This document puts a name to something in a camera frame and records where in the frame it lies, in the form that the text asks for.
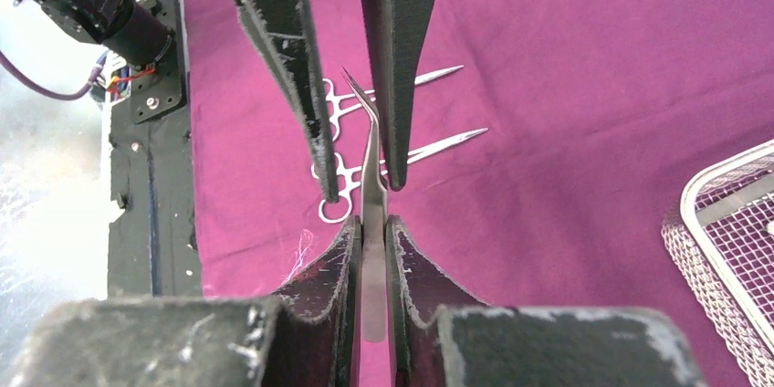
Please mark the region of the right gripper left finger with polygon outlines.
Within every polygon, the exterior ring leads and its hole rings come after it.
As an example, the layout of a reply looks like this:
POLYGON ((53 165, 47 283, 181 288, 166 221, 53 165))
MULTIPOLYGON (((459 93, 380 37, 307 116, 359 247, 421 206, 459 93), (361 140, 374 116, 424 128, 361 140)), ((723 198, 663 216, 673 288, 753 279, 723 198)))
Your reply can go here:
POLYGON ((69 302, 27 336, 4 386, 348 386, 357 380, 361 222, 257 298, 69 302))

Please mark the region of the steel curved tweezers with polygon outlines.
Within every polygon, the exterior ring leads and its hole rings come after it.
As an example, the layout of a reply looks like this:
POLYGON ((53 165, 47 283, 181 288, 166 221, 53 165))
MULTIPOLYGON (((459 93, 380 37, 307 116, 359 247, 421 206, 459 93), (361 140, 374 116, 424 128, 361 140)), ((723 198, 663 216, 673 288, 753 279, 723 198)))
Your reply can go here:
POLYGON ((375 103, 347 69, 342 75, 369 118, 369 130, 361 165, 361 336, 368 342, 386 338, 387 271, 385 225, 387 194, 380 163, 380 115, 375 103))

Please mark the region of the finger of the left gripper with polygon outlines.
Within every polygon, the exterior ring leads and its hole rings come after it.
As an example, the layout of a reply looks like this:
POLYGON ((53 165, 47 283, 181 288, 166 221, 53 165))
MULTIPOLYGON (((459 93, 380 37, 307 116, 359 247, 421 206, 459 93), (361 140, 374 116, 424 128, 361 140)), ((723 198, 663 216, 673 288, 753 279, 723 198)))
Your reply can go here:
POLYGON ((309 0, 234 0, 238 19, 297 118, 323 198, 339 201, 329 108, 309 0))
MULTIPOLYGON (((386 99, 391 86, 413 82, 424 47, 435 0, 361 0, 374 89, 386 99)), ((399 100, 377 104, 382 152, 389 187, 407 182, 414 87, 399 89, 399 100)))

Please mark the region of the metal mesh instrument tray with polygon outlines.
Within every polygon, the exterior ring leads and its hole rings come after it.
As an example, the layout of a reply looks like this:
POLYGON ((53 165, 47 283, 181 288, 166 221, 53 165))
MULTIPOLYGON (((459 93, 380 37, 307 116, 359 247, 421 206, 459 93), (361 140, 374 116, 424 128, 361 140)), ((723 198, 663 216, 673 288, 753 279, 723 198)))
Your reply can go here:
POLYGON ((772 141, 697 173, 661 235, 749 383, 772 385, 772 141))

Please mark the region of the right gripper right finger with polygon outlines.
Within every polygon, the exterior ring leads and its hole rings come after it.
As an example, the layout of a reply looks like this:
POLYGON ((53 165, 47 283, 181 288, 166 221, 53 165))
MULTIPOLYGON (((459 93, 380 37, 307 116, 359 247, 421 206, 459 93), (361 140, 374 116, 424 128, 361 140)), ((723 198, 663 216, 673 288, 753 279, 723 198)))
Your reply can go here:
POLYGON ((385 228, 396 386, 703 386, 682 331, 643 308, 499 307, 393 215, 385 228))

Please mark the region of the steel hemostat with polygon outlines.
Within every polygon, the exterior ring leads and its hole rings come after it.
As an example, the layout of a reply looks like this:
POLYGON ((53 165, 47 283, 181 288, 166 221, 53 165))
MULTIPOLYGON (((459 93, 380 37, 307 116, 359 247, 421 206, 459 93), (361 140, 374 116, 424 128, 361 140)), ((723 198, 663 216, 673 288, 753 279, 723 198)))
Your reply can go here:
MULTIPOLYGON (((489 131, 489 128, 474 129, 471 131, 464 131, 453 136, 446 137, 439 141, 435 141, 424 145, 422 147, 410 150, 408 152, 408 163, 416 163, 420 160, 429 158, 437 153, 444 152, 455 146, 461 145, 466 141, 471 141, 474 138, 483 135, 489 131)), ((346 207, 343 211, 333 212, 328 211, 328 202, 325 199, 321 199, 318 205, 318 217, 326 224, 336 224, 343 222, 349 217, 353 211, 353 192, 361 187, 361 171, 362 166, 348 166, 344 161, 344 158, 338 152, 334 152, 334 161, 336 163, 336 171, 339 180, 339 198, 340 203, 343 202, 346 207)))

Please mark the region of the purple cloth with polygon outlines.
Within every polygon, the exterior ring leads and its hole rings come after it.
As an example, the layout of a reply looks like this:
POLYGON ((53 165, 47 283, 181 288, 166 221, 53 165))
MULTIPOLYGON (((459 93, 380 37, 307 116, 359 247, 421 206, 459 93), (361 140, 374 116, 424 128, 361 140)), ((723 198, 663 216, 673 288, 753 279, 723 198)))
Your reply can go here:
MULTIPOLYGON (((204 293, 277 288, 325 250, 303 133, 232 0, 184 0, 204 293)), ((647 306, 712 386, 747 376, 660 231, 687 181, 773 135, 773 0, 436 0, 412 165, 390 210, 499 306, 647 306)))

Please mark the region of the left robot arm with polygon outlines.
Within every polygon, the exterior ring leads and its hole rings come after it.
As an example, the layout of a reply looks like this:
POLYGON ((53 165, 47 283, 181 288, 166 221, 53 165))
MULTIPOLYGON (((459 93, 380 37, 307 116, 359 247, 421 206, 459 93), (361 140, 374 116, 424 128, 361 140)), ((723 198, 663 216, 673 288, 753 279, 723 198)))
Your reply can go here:
MULTIPOLYGON (((34 0, 63 31, 103 45, 133 66, 162 61, 168 28, 138 0, 34 0)), ((297 117, 320 187, 338 198, 334 144, 310 0, 234 0, 240 23, 297 117)), ((361 0, 372 82, 389 185, 407 181, 414 79, 435 0, 361 0)))

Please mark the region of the steel forceps clamp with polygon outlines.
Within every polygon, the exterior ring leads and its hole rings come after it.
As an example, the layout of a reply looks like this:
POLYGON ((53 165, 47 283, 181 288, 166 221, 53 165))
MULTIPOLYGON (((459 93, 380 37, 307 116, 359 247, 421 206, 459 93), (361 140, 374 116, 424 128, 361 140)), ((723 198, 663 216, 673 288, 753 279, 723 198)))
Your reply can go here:
MULTIPOLYGON (((458 64, 446 68, 439 68, 415 76, 412 83, 409 83, 407 80, 404 82, 396 83, 395 85, 391 86, 391 91, 387 92, 386 99, 382 99, 383 92, 378 89, 367 89, 364 90, 363 93, 368 95, 370 100, 375 104, 378 104, 380 101, 382 101, 384 107, 387 107, 387 101, 399 100, 397 97, 399 94, 399 89, 408 89, 410 86, 421 86, 434 80, 449 76, 464 68, 465 65, 463 64, 458 64)), ((323 78, 322 83, 325 89, 325 100, 329 106, 329 125, 331 128, 331 138, 336 141, 341 135, 341 121, 343 117, 361 109, 362 105, 358 101, 355 101, 357 96, 354 92, 343 93, 342 91, 337 90, 334 82, 330 78, 323 78)))

